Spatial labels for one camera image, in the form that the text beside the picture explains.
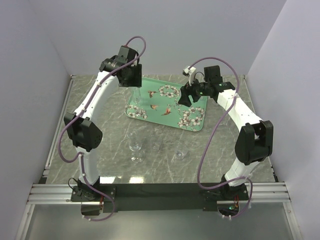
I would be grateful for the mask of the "clear stemmed wine glass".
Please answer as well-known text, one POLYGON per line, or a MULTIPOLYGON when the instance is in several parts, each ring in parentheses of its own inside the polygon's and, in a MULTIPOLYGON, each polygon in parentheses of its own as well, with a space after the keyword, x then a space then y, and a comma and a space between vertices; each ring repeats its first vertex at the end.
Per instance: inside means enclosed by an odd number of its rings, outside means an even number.
POLYGON ((130 159, 134 163, 141 163, 145 159, 145 150, 143 148, 144 141, 136 131, 130 131, 127 134, 129 141, 129 149, 131 150, 130 159))

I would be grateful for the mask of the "tall clear champagne flute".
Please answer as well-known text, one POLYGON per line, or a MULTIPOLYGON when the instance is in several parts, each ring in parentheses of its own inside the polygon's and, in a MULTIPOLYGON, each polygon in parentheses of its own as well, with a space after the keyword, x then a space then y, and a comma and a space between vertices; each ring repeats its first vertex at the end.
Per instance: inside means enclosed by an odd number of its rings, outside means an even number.
POLYGON ((141 102, 141 99, 142 99, 140 88, 139 87, 134 87, 132 89, 131 95, 132 95, 132 101, 135 103, 135 106, 134 106, 135 115, 137 117, 142 117, 142 112, 140 110, 140 102, 141 102))

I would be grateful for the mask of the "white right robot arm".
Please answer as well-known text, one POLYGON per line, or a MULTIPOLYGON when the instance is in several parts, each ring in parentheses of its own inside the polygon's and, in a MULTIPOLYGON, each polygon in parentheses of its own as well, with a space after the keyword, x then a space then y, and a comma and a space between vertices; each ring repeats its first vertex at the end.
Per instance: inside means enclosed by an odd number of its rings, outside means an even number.
POLYGON ((201 97, 210 97, 224 109, 224 115, 233 120, 239 131, 234 147, 236 158, 222 176, 221 183, 215 186, 198 184, 203 190, 220 188, 221 196, 231 200, 238 193, 237 187, 249 179, 252 170, 272 154, 274 126, 251 111, 239 96, 238 86, 223 81, 219 66, 207 67, 203 82, 196 79, 195 67, 187 66, 182 73, 188 77, 188 82, 180 89, 178 103, 190 107, 201 97))

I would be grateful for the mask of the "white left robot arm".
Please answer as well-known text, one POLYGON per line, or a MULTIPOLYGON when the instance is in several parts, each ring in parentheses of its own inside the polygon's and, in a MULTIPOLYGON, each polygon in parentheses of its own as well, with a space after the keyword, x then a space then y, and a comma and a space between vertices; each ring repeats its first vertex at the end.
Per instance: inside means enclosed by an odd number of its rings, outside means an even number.
POLYGON ((97 119, 116 88, 142 86, 142 64, 138 55, 136 50, 122 45, 117 55, 101 63, 96 80, 81 105, 64 115, 68 137, 78 154, 77 187, 89 201, 97 200, 101 194, 96 149, 103 139, 103 132, 96 125, 97 119))

